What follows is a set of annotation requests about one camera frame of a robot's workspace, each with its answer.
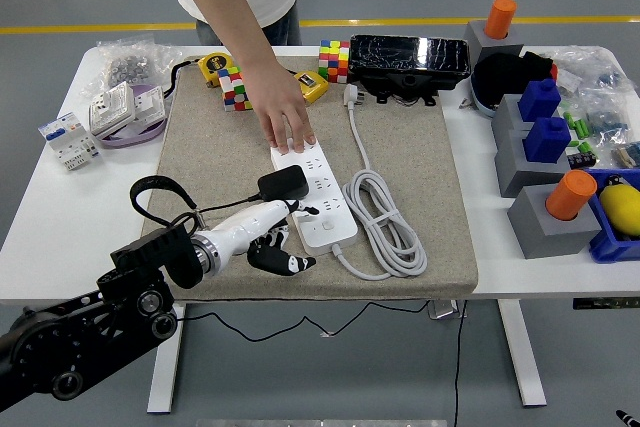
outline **yellow tape measure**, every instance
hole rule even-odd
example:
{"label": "yellow tape measure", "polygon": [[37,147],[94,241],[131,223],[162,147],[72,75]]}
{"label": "yellow tape measure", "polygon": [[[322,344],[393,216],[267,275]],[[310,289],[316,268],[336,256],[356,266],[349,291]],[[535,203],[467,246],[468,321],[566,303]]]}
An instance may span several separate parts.
{"label": "yellow tape measure", "polygon": [[305,70],[304,72],[298,72],[294,77],[300,82],[302,96],[310,104],[314,103],[329,90],[329,82],[317,72]]}
{"label": "yellow tape measure", "polygon": [[198,67],[200,67],[208,87],[218,87],[220,85],[218,71],[233,66],[233,59],[222,52],[214,52],[198,61]]}

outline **jeans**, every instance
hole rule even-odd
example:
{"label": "jeans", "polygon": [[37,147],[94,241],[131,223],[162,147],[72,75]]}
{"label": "jeans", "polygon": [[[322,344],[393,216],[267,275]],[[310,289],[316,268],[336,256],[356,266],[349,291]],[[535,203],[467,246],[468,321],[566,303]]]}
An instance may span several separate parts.
{"label": "jeans", "polygon": [[[280,20],[263,27],[262,31],[271,45],[302,45],[296,4]],[[196,32],[202,45],[222,45],[206,22],[196,19]]]}

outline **person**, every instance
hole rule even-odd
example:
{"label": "person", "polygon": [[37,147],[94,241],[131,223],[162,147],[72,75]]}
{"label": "person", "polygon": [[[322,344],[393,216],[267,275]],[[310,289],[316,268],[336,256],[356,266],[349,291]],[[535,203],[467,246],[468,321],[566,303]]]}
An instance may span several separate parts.
{"label": "person", "polygon": [[296,0],[179,2],[196,18],[201,41],[219,39],[242,68],[247,95],[269,145],[283,154],[289,151],[285,119],[296,152],[304,150],[305,141],[314,144],[315,135],[298,81],[278,63],[270,44],[299,43]]}

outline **robotic arm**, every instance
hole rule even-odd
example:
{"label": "robotic arm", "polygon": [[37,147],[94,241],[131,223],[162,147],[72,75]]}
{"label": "robotic arm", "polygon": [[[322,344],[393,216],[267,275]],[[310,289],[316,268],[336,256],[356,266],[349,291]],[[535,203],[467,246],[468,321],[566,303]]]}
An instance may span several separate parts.
{"label": "robotic arm", "polygon": [[182,288],[224,270],[234,255],[278,275],[315,264],[280,249],[285,218],[317,214],[297,200],[251,206],[190,237],[184,225],[155,230],[113,252],[98,290],[52,307],[25,309],[0,337],[0,412],[33,393],[70,400],[170,338],[178,320],[160,267]]}

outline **gray block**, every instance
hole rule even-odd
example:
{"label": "gray block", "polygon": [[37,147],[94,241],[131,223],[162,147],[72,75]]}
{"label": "gray block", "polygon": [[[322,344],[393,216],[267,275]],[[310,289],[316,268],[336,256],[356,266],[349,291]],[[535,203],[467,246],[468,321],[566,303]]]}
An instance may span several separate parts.
{"label": "gray block", "polygon": [[[496,109],[496,114],[491,119],[491,130],[493,138],[496,141],[496,147],[499,147],[502,141],[508,137],[510,130],[520,130],[528,132],[533,127],[533,122],[525,122],[522,120],[518,102],[520,94],[505,94],[502,96],[500,105]],[[560,113],[556,110],[552,117],[560,117]]]}
{"label": "gray block", "polygon": [[570,170],[565,155],[558,162],[529,162],[522,141],[529,132],[510,130],[494,158],[502,197],[516,198],[525,185],[556,184]]}
{"label": "gray block", "polygon": [[486,20],[471,20],[467,23],[464,32],[464,40],[469,44],[469,61],[472,69],[478,62],[490,55],[497,53],[520,55],[524,47],[524,43],[520,41],[520,36],[513,25],[509,28],[509,35],[506,38],[496,40],[484,33],[486,23]]}
{"label": "gray block", "polygon": [[507,211],[526,259],[577,254],[601,230],[588,204],[573,220],[549,214],[545,202],[555,188],[556,184],[523,187]]}

